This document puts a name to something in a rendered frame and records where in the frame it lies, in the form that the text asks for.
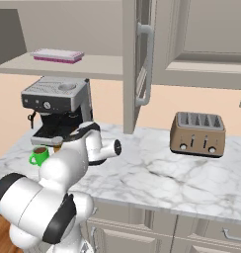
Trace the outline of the silver black coffee machine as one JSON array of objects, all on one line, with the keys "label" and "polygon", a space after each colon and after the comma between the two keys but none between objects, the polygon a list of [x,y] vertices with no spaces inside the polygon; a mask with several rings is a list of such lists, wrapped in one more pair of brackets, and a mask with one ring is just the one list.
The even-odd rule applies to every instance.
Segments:
[{"label": "silver black coffee machine", "polygon": [[42,127],[32,136],[32,145],[54,146],[55,137],[65,139],[80,124],[93,119],[90,80],[43,76],[21,93],[31,127],[40,114]]}]

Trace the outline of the brown four-slot toaster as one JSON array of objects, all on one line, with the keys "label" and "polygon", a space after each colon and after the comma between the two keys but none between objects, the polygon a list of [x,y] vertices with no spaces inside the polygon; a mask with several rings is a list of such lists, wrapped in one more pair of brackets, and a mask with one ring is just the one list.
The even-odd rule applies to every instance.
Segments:
[{"label": "brown four-slot toaster", "polygon": [[170,130],[174,153],[219,158],[224,153],[226,129],[221,116],[178,112]]}]

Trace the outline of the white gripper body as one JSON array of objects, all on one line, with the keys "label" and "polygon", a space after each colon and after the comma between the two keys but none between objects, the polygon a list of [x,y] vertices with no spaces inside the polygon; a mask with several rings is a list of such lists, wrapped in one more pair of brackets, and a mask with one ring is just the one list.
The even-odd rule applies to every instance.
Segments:
[{"label": "white gripper body", "polygon": [[70,134],[70,136],[73,139],[81,138],[85,136],[88,132],[91,132],[92,130],[100,130],[100,126],[96,123],[89,123],[87,126],[77,128],[74,132]]}]

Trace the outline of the green mug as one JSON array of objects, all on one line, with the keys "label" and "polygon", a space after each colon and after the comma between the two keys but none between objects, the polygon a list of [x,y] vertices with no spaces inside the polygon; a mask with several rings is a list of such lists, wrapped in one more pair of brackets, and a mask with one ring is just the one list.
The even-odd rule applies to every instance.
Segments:
[{"label": "green mug", "polygon": [[48,148],[45,146],[37,146],[33,149],[33,152],[29,158],[29,162],[32,165],[41,166],[48,157]]}]

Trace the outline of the beige panelled cabinet door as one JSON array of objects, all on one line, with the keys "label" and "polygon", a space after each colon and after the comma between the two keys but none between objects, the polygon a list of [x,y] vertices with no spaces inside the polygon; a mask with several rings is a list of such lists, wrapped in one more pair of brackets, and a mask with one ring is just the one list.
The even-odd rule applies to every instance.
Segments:
[{"label": "beige panelled cabinet door", "polygon": [[241,90],[241,0],[157,0],[153,82]]}]

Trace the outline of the beige base cabinet door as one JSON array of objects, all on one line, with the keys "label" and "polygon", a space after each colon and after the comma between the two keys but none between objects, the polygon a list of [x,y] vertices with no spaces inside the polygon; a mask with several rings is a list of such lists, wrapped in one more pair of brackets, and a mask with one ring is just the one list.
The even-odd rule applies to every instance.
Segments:
[{"label": "beige base cabinet door", "polygon": [[96,227],[97,253],[171,253],[173,236],[152,232],[142,225],[90,218],[88,234]]}]

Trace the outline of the beige cabinet shelf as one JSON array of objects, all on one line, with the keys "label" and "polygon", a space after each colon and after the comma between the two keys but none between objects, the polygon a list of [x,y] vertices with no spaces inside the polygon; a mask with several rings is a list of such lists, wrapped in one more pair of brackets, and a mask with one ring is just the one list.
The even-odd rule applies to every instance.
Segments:
[{"label": "beige cabinet shelf", "polygon": [[25,53],[0,65],[0,73],[37,76],[60,76],[103,80],[122,80],[122,57],[85,55],[80,61],[69,64],[34,60]]}]

